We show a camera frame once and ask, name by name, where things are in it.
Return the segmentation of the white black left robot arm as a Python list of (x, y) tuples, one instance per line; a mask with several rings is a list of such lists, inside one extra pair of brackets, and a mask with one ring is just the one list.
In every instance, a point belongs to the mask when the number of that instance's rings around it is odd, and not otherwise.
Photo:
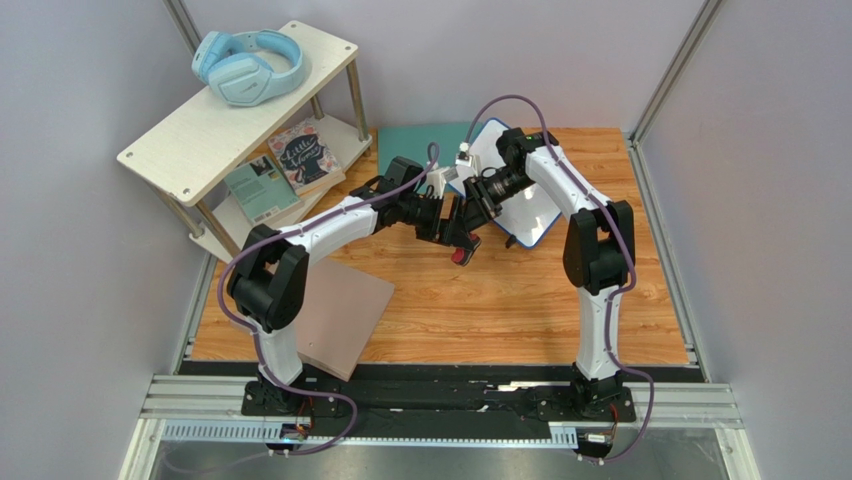
[(303, 370), (294, 321), (314, 263), (398, 222), (414, 227), (419, 240), (454, 248), (455, 264), (470, 261), (481, 241), (465, 223), (463, 204), (454, 201), (450, 216), (442, 217), (442, 199), (417, 191), (426, 175), (426, 167), (396, 157), (385, 174), (323, 214), (278, 230), (261, 225), (250, 231), (225, 288), (258, 352), (258, 379), (246, 390), (249, 405), (293, 415), (308, 402), (290, 385)]

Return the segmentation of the red whiteboard eraser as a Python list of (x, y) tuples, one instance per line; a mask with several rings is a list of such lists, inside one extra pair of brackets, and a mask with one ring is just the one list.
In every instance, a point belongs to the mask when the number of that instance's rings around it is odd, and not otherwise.
[(470, 239), (472, 242), (471, 249), (464, 249), (461, 247), (457, 247), (455, 252), (451, 256), (451, 261), (458, 266), (466, 266), (470, 260), (472, 259), (474, 253), (481, 245), (481, 239), (476, 234), (471, 234)]

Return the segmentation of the blue framed whiteboard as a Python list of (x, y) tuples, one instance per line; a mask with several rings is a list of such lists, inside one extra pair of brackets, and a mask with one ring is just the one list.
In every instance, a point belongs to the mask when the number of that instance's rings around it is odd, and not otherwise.
[[(496, 142), (509, 127), (498, 118), (489, 118), (478, 129), (470, 144), (470, 153), (477, 156), (482, 169), (505, 166)], [(561, 211), (539, 185), (501, 203), (502, 211), (495, 224), (526, 249), (535, 248), (561, 217)]]

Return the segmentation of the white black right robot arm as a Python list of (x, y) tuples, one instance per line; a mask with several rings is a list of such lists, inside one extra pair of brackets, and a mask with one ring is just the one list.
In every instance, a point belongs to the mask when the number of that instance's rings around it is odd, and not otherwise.
[(464, 182), (464, 228), (472, 232), (496, 219), (504, 201), (530, 186), (559, 208), (568, 222), (562, 261), (577, 289), (581, 334), (574, 378), (563, 393), (576, 415), (604, 415), (623, 391), (617, 337), (622, 296), (635, 278), (633, 209), (592, 187), (547, 131), (505, 129), (495, 146), (503, 166)]

